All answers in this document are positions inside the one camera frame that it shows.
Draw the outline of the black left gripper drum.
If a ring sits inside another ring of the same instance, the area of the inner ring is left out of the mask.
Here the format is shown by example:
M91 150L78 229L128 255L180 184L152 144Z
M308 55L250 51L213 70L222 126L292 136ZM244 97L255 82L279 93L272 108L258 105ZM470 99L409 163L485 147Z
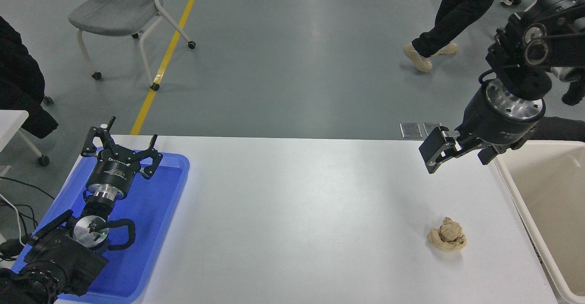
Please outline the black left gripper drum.
M129 191L139 170L138 161L128 160L122 154L114 156L110 150L101 150L88 179L88 190L96 191L98 186L113 186L119 191Z

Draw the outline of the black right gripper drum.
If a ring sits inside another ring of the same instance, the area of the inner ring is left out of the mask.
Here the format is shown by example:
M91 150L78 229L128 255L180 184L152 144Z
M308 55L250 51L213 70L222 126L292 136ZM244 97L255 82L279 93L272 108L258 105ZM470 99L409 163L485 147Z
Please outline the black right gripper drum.
M456 128L457 142L460 146L483 143L516 149L533 137L542 118L543 99L522 99L505 85L482 85Z

